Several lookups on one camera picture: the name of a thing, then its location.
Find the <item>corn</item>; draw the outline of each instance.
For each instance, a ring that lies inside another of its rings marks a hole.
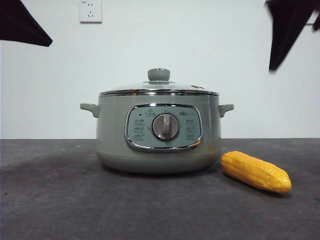
[[[288,193],[292,185],[286,171],[274,164],[249,156],[243,152],[231,151],[221,157],[223,171],[257,189],[276,193]]]

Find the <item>chrome trim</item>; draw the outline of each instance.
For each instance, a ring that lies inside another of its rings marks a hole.
[[[128,90],[115,90],[115,91],[104,91],[99,93],[99,97],[106,97],[108,95],[123,96],[127,95],[140,95],[140,94],[197,94],[197,95],[210,95],[210,96],[219,96],[218,92],[214,91],[201,91],[201,90],[178,90],[178,89],[128,89]]]
[[[99,96],[99,99],[107,98],[107,97],[122,97],[122,96],[194,96],[194,97],[215,97],[219,98],[215,95],[207,95],[207,94],[194,94],[194,93],[167,93],[167,92],[142,92],[142,93],[118,93],[118,94],[108,94]]]
[[[129,135],[128,135],[128,125],[129,125],[129,116],[130,113],[132,112],[133,109],[136,108],[143,108],[143,107],[156,107],[156,106],[170,106],[170,107],[183,107],[183,108],[191,108],[191,109],[195,109],[198,117],[199,117],[199,121],[200,121],[200,137],[197,139],[197,141],[193,144],[187,145],[187,146],[176,146],[176,147],[153,147],[153,146],[142,146],[142,145],[138,145],[134,142],[131,141]],[[202,138],[203,138],[203,126],[202,126],[202,119],[201,119],[201,115],[199,110],[192,106],[192,105],[186,105],[186,104],[175,104],[175,103],[150,103],[150,104],[139,104],[139,105],[135,105],[133,107],[131,107],[128,111],[128,113],[126,114],[126,119],[125,119],[125,127],[124,127],[124,138],[126,143],[128,144],[128,146],[136,151],[139,152],[147,152],[147,153],[179,153],[179,152],[184,152],[184,151],[188,151],[188,150],[192,150],[194,148],[196,148],[197,146],[199,146],[201,144]]]

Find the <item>pot base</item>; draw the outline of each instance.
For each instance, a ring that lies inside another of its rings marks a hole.
[[[96,151],[96,154],[101,162],[110,168],[138,174],[176,174],[198,171],[208,168],[220,155],[217,152],[188,157],[128,157],[99,151]]]

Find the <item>dark gray surface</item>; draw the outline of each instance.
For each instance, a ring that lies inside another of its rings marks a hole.
[[[94,140],[1,141],[3,240],[318,240],[320,139],[224,139],[285,169],[292,192],[222,173],[148,176],[102,167]]]

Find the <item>glass lid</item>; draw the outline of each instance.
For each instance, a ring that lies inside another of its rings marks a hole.
[[[170,71],[164,68],[153,68],[148,71],[149,81],[133,83],[101,92],[101,97],[111,94],[139,94],[139,93],[177,93],[177,94],[204,94],[219,96],[219,93],[209,91],[201,86],[188,85],[169,81]]]

